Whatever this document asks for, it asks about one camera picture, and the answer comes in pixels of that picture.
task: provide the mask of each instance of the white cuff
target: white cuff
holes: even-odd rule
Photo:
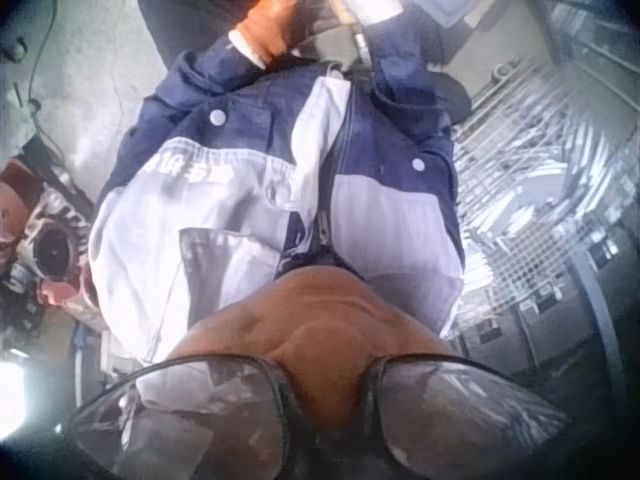
[[[400,15],[404,9],[399,0],[343,0],[347,9],[365,27]]]
[[[267,66],[264,64],[260,57],[251,49],[245,38],[242,34],[237,30],[231,30],[229,32],[229,40],[236,47],[241,54],[251,60],[256,67],[261,68],[262,70],[266,70]]]

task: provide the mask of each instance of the metal rack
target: metal rack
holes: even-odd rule
[[[567,258],[607,238],[639,178],[637,132],[610,142],[566,72],[527,59],[494,77],[455,134],[468,257],[457,331],[513,304],[560,296]]]

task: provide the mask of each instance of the hand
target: hand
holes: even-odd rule
[[[364,25],[388,20],[403,12],[400,0],[342,0],[347,9]]]
[[[260,0],[236,27],[265,65],[287,52],[297,6],[298,0]]]

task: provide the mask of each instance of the black cable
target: black cable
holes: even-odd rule
[[[40,49],[38,50],[38,54],[36,55],[36,60],[33,64],[33,69],[31,70],[31,76],[29,77],[29,88],[27,89],[27,102],[29,103],[30,106],[39,106],[39,102],[37,100],[35,100],[32,96],[33,93],[33,80],[36,76],[36,71],[38,70],[38,65],[40,64],[40,59],[42,58],[42,53],[44,52],[44,49],[49,41],[49,37],[51,36],[51,32],[53,30],[53,26],[56,23],[56,19],[58,18],[58,0],[52,0],[52,5],[51,5],[51,20],[49,22],[49,28],[47,29],[47,32],[44,35],[44,39],[42,40],[42,44],[40,45]],[[41,137],[44,137],[47,139],[47,141],[53,145],[54,149],[57,151],[53,151],[52,149],[52,153],[54,154],[55,157],[57,157],[58,162],[62,165],[64,165],[66,163],[65,158],[64,158],[64,152],[62,151],[62,148],[60,148],[60,145],[58,145],[55,140],[53,138],[51,138],[51,135],[49,135],[44,128],[42,128],[42,125],[40,125],[40,122],[38,121],[37,118],[37,114],[38,112],[32,112],[31,113],[31,121],[33,122],[33,126],[36,129],[36,133],[38,135],[40,135]]]
[[[33,64],[31,77],[29,78],[29,89],[27,90],[28,100],[33,99],[33,97],[31,96],[31,93],[33,91],[33,79],[36,75],[36,70],[38,69],[38,64],[40,63],[42,52],[44,52],[44,47],[47,45],[47,42],[49,41],[49,37],[51,36],[51,31],[53,30],[53,26],[56,23],[56,18],[58,18],[58,0],[52,0],[52,12],[51,12],[51,21],[49,22],[49,29],[47,30],[47,33],[45,33],[44,35],[44,39],[42,40],[42,44],[40,45],[40,50],[38,50],[38,55],[36,55],[36,61]]]

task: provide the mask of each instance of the navy and white jacket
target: navy and white jacket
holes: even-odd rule
[[[330,245],[444,335],[463,287],[450,122],[407,15],[367,27],[373,93],[315,64],[265,74],[227,38],[182,55],[122,142],[89,254],[143,361]]]

